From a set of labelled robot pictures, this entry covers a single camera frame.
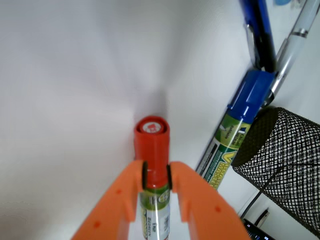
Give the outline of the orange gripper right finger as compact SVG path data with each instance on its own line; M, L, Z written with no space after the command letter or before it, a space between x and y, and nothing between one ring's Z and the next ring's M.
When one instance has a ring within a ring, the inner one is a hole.
M167 172L191 240L250 239L235 210L192 168L173 161Z

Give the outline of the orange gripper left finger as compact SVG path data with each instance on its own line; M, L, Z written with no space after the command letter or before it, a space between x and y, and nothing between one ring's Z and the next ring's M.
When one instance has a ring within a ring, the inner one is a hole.
M138 195L146 187L148 164L132 161L83 221L73 240L127 240L136 220Z

